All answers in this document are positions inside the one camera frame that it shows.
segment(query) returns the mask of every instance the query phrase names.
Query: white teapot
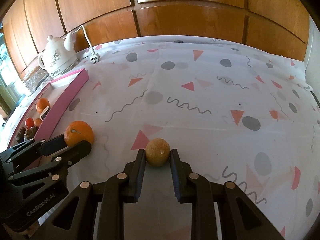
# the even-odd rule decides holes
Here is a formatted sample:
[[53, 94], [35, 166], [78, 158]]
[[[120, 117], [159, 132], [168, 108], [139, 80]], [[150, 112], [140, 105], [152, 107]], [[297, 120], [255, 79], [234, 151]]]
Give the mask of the white teapot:
[[65, 39], [52, 35], [48, 36], [48, 43], [45, 50], [38, 55], [39, 66], [45, 69], [53, 78], [68, 71], [68, 68], [77, 60], [77, 55], [73, 49], [71, 33]]

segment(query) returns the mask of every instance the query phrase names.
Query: wooden wall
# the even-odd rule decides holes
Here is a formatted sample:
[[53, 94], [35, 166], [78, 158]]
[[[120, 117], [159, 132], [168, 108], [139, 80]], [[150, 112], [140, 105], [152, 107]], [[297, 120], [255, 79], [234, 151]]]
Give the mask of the wooden wall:
[[[309, 15], [299, 0], [16, 0], [4, 34], [21, 78], [47, 36], [84, 24], [92, 45], [149, 35], [205, 36], [303, 60]], [[83, 31], [75, 49], [88, 47]]]

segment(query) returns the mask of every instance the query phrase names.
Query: cherry tomato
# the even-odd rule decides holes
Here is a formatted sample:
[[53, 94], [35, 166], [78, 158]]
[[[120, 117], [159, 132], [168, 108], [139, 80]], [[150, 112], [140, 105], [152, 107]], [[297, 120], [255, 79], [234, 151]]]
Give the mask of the cherry tomato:
[[28, 117], [26, 119], [25, 125], [26, 125], [27, 129], [30, 129], [32, 126], [35, 125], [35, 122], [33, 121], [33, 119], [31, 117]]

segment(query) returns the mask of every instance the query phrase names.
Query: orange fruit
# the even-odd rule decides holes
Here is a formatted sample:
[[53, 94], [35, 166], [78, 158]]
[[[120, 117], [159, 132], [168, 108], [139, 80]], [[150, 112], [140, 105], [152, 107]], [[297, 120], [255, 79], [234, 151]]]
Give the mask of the orange fruit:
[[146, 146], [146, 160], [152, 166], [164, 165], [170, 157], [170, 146], [167, 141], [157, 138], [148, 142]]
[[41, 114], [47, 106], [50, 107], [49, 100], [46, 98], [40, 98], [36, 104], [37, 112]]
[[93, 143], [94, 135], [90, 125], [83, 121], [74, 121], [64, 132], [64, 141], [68, 146], [73, 146], [82, 140]]
[[42, 124], [42, 120], [40, 118], [35, 119], [35, 126], [36, 127], [40, 127], [40, 125]]

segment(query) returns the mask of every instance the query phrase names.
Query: silver screw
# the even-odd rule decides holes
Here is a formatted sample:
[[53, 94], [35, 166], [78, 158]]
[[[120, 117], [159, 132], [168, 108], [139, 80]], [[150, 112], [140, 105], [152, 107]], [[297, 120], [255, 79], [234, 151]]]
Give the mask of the silver screw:
[[54, 175], [51, 177], [52, 180], [58, 180], [59, 178], [60, 178], [60, 177], [59, 177], [58, 174], [54, 174]]
[[195, 173], [195, 172], [192, 172], [192, 173], [189, 174], [189, 178], [190, 179], [198, 179], [199, 178], [199, 174]]
[[81, 187], [81, 188], [87, 188], [87, 187], [89, 187], [89, 186], [90, 186], [90, 183], [87, 182], [87, 181], [81, 182], [81, 184], [80, 184], [80, 187]]
[[117, 178], [118, 179], [125, 179], [127, 177], [127, 174], [125, 174], [125, 173], [123, 173], [123, 172], [121, 172], [121, 173], [119, 173], [118, 175], [117, 175]]
[[226, 187], [229, 189], [233, 189], [236, 187], [236, 185], [232, 181], [226, 182]]

